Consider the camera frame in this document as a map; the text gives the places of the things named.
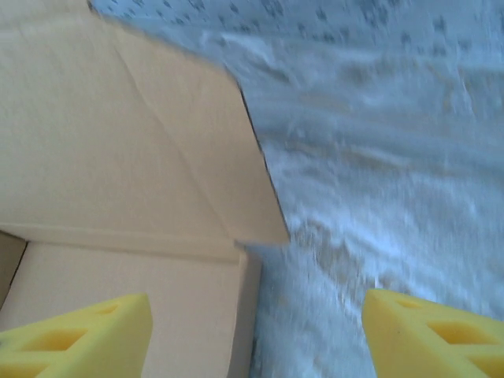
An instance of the cardboard box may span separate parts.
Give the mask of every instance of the cardboard box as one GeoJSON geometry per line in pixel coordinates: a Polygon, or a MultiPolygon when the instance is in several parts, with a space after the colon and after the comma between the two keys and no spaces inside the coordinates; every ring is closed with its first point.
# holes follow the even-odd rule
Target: cardboard box
{"type": "Polygon", "coordinates": [[[288,241],[235,81],[90,13],[0,0],[0,329],[146,291],[145,376],[248,374],[260,262],[288,241]]]}

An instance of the cardboard flap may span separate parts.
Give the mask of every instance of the cardboard flap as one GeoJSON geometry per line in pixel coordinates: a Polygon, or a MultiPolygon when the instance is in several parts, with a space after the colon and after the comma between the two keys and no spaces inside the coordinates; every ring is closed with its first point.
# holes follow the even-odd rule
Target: cardboard flap
{"type": "MultiPolygon", "coordinates": [[[[0,45],[9,88],[0,229],[55,243],[74,235],[80,245],[106,235],[118,248],[132,235],[287,241],[235,82],[85,4],[54,3],[56,15],[46,0],[44,17],[3,22],[17,26],[2,31],[0,45]]],[[[17,9],[1,4],[4,16],[17,9]]]]}

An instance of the cardboard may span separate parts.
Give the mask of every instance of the cardboard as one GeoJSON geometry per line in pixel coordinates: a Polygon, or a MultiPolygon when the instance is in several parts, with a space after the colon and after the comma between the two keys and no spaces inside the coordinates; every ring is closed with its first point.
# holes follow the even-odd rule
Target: cardboard
{"type": "Polygon", "coordinates": [[[236,253],[239,263],[29,243],[0,330],[146,292],[154,329],[144,377],[247,378],[261,265],[236,253]]]}
{"type": "Polygon", "coordinates": [[[1,4],[0,229],[156,252],[288,240],[230,76],[81,0],[1,4]]]}
{"type": "Polygon", "coordinates": [[[145,291],[145,376],[247,377],[260,262],[235,242],[288,233],[235,81],[82,0],[0,17],[0,230],[30,242],[0,328],[145,291]]]}

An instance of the box flap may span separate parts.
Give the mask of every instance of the box flap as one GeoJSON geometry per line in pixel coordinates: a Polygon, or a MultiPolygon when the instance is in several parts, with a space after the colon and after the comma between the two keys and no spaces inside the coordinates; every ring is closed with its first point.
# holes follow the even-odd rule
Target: box flap
{"type": "Polygon", "coordinates": [[[287,241],[230,76],[84,1],[23,3],[0,2],[0,229],[116,248],[150,240],[143,250],[287,241]]]}

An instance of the crease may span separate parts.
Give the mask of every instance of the crease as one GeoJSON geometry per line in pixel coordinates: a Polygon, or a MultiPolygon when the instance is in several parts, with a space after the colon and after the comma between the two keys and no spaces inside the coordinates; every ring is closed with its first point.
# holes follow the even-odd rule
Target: crease
{"type": "Polygon", "coordinates": [[[201,194],[202,197],[206,199],[206,201],[208,202],[208,204],[209,204],[211,210],[213,211],[214,215],[219,220],[220,226],[222,227],[223,231],[226,233],[226,236],[228,238],[231,238],[232,237],[231,233],[229,232],[228,228],[226,227],[226,224],[224,222],[224,218],[217,212],[217,210],[215,208],[215,205],[213,204],[213,202],[210,199],[209,194],[203,189],[202,185],[197,180],[197,178],[196,178],[197,175],[194,172],[194,170],[192,169],[191,164],[189,163],[186,155],[183,153],[183,150],[180,148],[180,146],[178,145],[178,143],[176,142],[176,140],[169,134],[168,130],[164,126],[163,122],[161,121],[161,118],[158,116],[158,113],[155,111],[155,109],[153,109],[153,107],[143,97],[142,92],[139,89],[139,86],[138,86],[138,84],[136,82],[135,76],[132,74],[132,71],[129,68],[128,63],[125,61],[124,57],[122,56],[122,54],[118,50],[116,43],[113,44],[114,53],[117,55],[117,57],[120,60],[120,63],[123,65],[124,69],[128,73],[128,78],[130,79],[130,83],[131,83],[132,87],[135,90],[136,97],[138,97],[140,99],[140,101],[142,102],[142,104],[144,104],[144,106],[149,110],[149,113],[154,117],[154,119],[156,120],[157,124],[161,126],[162,131],[166,134],[166,136],[168,137],[168,139],[170,140],[170,142],[176,148],[178,154],[181,156],[182,161],[185,164],[185,166],[186,166],[186,168],[187,168],[187,170],[188,170],[188,172],[189,172],[189,174],[191,176],[191,179],[195,182],[196,187],[198,188],[198,193],[201,194]]]}
{"type": "Polygon", "coordinates": [[[243,248],[239,248],[232,241],[222,238],[211,238],[211,237],[192,237],[189,235],[166,235],[157,232],[149,233],[149,232],[135,232],[135,231],[115,231],[115,230],[104,230],[98,228],[82,228],[82,227],[73,227],[73,226],[57,226],[57,225],[44,225],[44,224],[30,224],[30,223],[0,223],[0,229],[10,230],[9,234],[17,234],[20,231],[26,232],[64,232],[67,235],[70,235],[70,239],[73,239],[72,242],[69,242],[68,238],[50,238],[51,241],[44,237],[43,239],[37,238],[37,240],[31,240],[28,238],[29,243],[49,243],[49,244],[57,244],[57,245],[70,245],[75,247],[82,247],[88,249],[97,249],[102,248],[105,250],[115,250],[124,253],[146,253],[153,254],[159,256],[172,256],[183,259],[195,259],[195,260],[205,260],[205,261],[227,261],[235,264],[238,262],[237,259],[241,258],[243,248]],[[158,240],[163,242],[163,251],[158,249],[157,247],[154,249],[147,248],[139,248],[136,246],[119,246],[117,243],[113,245],[107,243],[107,245],[103,245],[102,243],[85,243],[76,241],[73,235],[78,235],[78,238],[86,237],[89,239],[90,236],[97,237],[106,237],[106,238],[116,238],[116,237],[125,237],[127,236],[130,240],[132,239],[150,239],[150,240],[158,240]],[[180,253],[180,252],[169,252],[165,249],[167,246],[180,246],[180,245],[193,245],[193,246],[202,246],[208,250],[209,247],[219,247],[219,250],[224,249],[235,249],[239,252],[237,255],[231,255],[229,253],[219,254],[219,255],[209,255],[209,254],[200,254],[200,253],[180,253]]]}

